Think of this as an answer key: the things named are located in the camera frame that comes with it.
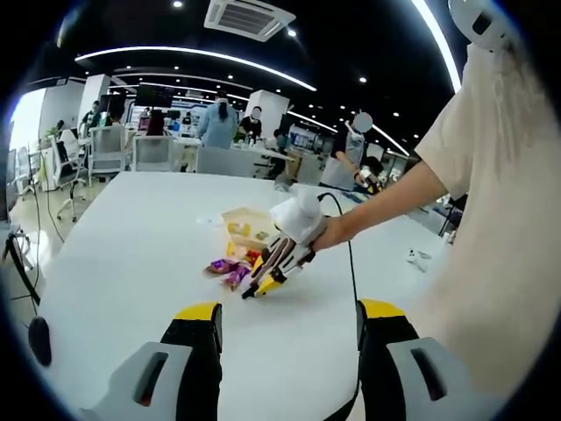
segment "black shirt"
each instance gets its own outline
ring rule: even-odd
[[[242,122],[239,125],[244,128],[246,133],[253,132],[253,137],[258,138],[261,135],[261,120],[257,120],[253,123],[252,118],[247,116],[242,118]]]

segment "air conditioning vent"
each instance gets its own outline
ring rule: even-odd
[[[295,18],[258,0],[210,0],[204,27],[265,42]]]

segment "office floor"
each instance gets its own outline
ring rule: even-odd
[[[76,214],[78,218],[87,209],[91,202],[106,186],[106,183],[93,182],[92,187],[80,187],[76,189],[76,194],[82,194],[88,198],[87,201],[76,201]],[[54,222],[58,231],[63,239],[65,239],[72,230],[75,223],[72,222],[70,210],[62,213],[62,220],[56,219],[56,213],[62,206],[62,203],[68,199],[68,190],[55,190],[47,193],[39,191],[37,193],[37,203],[32,193],[25,195],[25,199],[20,197],[18,203],[11,210],[11,222],[14,225],[20,225],[25,234],[29,237],[29,246],[20,240],[19,245],[22,247],[25,257],[33,265],[32,269],[27,268],[26,273],[32,283],[37,283],[37,291],[41,296],[45,287],[45,280],[42,276],[42,270],[50,263],[54,256],[60,251],[62,241],[60,240],[53,222],[49,217],[47,210],[47,202],[53,215]],[[37,215],[37,204],[39,205],[40,215],[40,230]],[[14,321],[17,325],[29,325],[35,311],[33,309],[33,302],[30,297],[15,299],[19,296],[27,295],[18,271],[16,270],[13,261],[8,256],[2,265],[2,279],[3,290],[6,295],[5,299],[10,301],[9,308]]]

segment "candy wrapper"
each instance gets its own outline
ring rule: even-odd
[[[244,277],[250,272],[250,268],[248,268],[243,263],[240,263],[235,271],[230,272],[230,274],[223,279],[223,283],[224,285],[230,287],[230,289],[233,291],[239,286],[239,284],[242,282],[242,279],[244,279]]]
[[[210,263],[205,270],[214,275],[224,275],[235,271],[237,267],[238,263],[234,260],[219,259]]]

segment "human hand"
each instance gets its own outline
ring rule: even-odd
[[[360,187],[364,187],[366,182],[365,179],[360,175],[360,173],[356,173],[354,175],[354,182],[356,182]]]
[[[327,228],[313,243],[312,250],[319,252],[325,248],[336,246],[345,241],[343,219],[327,218]]]

